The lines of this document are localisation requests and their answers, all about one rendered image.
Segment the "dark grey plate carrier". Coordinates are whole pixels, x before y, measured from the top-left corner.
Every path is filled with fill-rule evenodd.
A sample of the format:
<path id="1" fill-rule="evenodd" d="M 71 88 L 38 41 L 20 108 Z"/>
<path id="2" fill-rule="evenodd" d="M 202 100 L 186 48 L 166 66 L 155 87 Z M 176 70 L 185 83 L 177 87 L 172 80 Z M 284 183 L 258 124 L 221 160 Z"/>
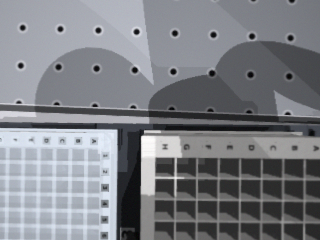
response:
<path id="1" fill-rule="evenodd" d="M 320 137 L 320 125 L 121 124 L 0 122 L 0 128 L 118 130 L 117 240 L 140 233 L 141 136 L 144 130 L 303 132 Z"/>

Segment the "white multi-well plate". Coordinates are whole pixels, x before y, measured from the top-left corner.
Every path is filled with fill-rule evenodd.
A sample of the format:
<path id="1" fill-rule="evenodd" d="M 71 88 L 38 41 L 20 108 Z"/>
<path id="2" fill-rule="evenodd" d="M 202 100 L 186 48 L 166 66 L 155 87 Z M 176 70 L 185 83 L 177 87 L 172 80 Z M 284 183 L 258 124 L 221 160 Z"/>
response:
<path id="1" fill-rule="evenodd" d="M 0 128 L 0 240 L 117 240 L 117 135 Z"/>

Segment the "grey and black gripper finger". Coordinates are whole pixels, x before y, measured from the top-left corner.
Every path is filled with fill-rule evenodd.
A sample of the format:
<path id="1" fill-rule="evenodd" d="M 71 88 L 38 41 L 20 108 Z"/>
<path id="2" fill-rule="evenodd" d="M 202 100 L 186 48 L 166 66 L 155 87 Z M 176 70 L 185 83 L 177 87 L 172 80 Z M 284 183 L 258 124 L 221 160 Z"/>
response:
<path id="1" fill-rule="evenodd" d="M 139 232 L 128 232 L 126 240 L 140 240 Z"/>

